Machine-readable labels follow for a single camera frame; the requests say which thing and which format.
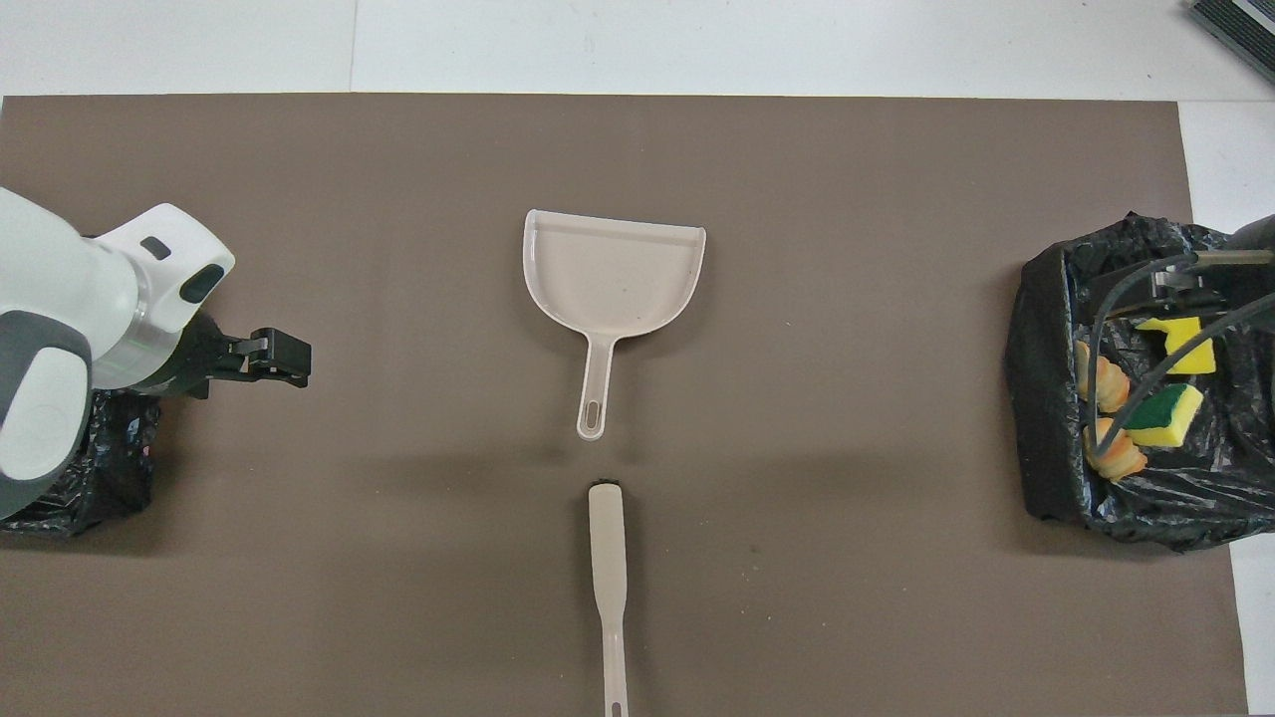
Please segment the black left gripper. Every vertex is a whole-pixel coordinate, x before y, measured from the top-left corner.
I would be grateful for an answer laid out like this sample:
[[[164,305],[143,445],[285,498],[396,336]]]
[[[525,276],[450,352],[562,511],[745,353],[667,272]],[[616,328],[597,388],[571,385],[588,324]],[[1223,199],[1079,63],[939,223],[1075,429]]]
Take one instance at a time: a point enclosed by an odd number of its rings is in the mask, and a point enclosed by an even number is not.
[[[247,339],[227,336],[208,313],[196,313],[178,336],[173,353],[150,374],[150,395],[207,399],[210,381],[286,381],[307,387],[312,346],[277,328],[254,330]]]

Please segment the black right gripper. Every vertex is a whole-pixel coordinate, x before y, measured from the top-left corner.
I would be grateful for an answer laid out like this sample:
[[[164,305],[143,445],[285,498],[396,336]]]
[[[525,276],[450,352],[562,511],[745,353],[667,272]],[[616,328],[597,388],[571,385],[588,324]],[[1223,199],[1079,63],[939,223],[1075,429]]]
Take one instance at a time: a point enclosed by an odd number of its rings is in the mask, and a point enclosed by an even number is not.
[[[1223,248],[1193,250],[1187,260],[1153,272],[1151,290],[1125,290],[1105,313],[1105,299],[1098,300],[1094,322],[1215,315],[1269,299],[1274,291],[1272,222],[1272,216],[1253,221],[1230,233]]]

